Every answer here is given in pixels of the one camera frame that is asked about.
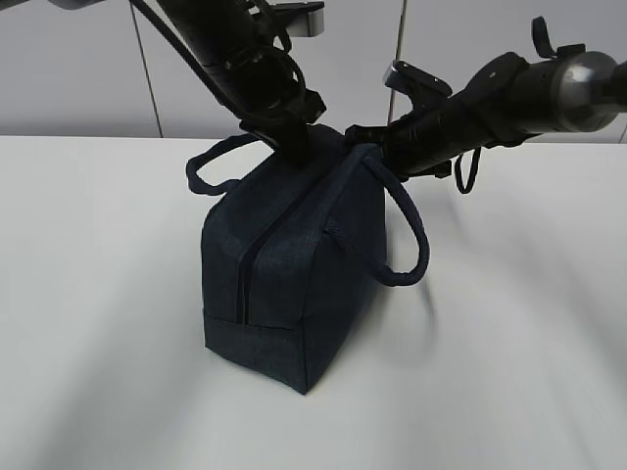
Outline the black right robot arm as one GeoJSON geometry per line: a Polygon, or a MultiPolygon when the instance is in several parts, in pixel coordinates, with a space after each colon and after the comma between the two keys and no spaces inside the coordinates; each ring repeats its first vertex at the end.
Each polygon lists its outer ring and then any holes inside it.
{"type": "Polygon", "coordinates": [[[536,64],[507,52],[459,92],[404,61],[392,63],[384,82],[410,98],[411,111],[386,126],[353,125],[346,137],[379,145],[386,165],[401,177],[480,148],[517,147],[549,133],[597,132],[626,111],[626,66],[597,51],[536,64]]]}

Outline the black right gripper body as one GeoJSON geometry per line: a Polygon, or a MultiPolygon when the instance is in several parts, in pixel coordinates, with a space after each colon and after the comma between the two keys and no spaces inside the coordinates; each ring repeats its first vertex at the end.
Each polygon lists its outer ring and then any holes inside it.
{"type": "Polygon", "coordinates": [[[394,174],[407,179],[452,173],[450,161],[470,150],[445,133],[441,113],[409,113],[387,126],[354,124],[345,131],[350,146],[372,143],[381,148],[383,162],[394,174]]]}

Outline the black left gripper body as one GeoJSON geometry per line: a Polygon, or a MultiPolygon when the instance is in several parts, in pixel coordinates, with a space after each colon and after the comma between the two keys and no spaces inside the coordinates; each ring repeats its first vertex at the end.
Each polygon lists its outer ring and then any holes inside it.
{"type": "Polygon", "coordinates": [[[219,48],[215,52],[218,102],[249,131],[271,142],[302,139],[325,112],[300,67],[277,48],[219,48]]]}

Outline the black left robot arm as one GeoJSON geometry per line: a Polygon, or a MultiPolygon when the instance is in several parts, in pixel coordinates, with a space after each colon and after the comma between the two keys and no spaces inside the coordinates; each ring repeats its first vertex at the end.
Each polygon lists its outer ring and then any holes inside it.
{"type": "Polygon", "coordinates": [[[214,96],[293,165],[313,157],[310,127],[325,112],[291,56],[282,19],[266,1],[144,1],[131,7],[162,36],[214,96]]]}

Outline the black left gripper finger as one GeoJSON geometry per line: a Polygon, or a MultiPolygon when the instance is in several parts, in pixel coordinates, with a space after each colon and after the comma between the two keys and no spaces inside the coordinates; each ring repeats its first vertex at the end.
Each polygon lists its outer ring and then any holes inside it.
{"type": "Polygon", "coordinates": [[[278,125],[272,129],[271,137],[283,157],[292,165],[305,166],[311,161],[309,127],[304,121],[278,125]]]}

